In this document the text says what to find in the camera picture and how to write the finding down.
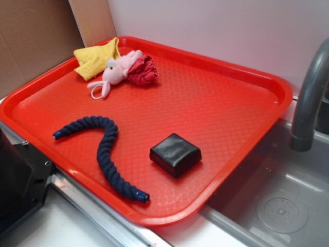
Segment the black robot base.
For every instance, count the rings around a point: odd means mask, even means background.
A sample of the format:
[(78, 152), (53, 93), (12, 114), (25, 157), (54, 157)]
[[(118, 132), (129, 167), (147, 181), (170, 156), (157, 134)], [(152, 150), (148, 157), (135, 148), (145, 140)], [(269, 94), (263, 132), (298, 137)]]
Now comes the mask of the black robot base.
[(45, 203), (53, 161), (32, 144), (12, 144), (1, 132), (1, 237)]

